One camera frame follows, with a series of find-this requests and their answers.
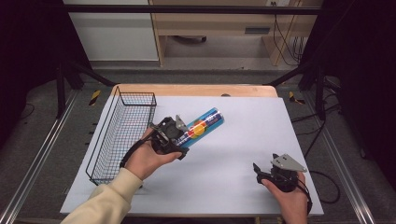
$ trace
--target wire basket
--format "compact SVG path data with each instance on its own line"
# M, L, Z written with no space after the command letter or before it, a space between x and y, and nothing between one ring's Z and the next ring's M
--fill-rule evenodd
M108 184L114 179L123 156L152 122L156 105L153 92L120 92L116 88L87 165L91 182Z

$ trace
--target cylindrical can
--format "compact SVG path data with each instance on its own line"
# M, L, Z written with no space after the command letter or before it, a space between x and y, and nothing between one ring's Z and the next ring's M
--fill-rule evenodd
M224 123L224 117L214 107L187 125L189 130L176 140L178 147L190 147Z

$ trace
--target human hand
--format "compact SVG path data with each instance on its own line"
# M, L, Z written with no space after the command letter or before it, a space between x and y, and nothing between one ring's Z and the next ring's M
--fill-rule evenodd
M149 135L151 131L152 129L148 128L143 134L142 139ZM151 141L147 141L131 155L125 164L125 169L129 170L141 180L144 180L159 167L174 161L181 155L181 152L172 152L165 155L161 152L155 152L151 146Z
M298 172L299 180L305 184L305 176L302 172ZM307 198L304 192L296 188L292 192L283 192L276 185L267 179L263 179L262 183L275 196L280 205L282 217L288 224L306 224L307 223Z

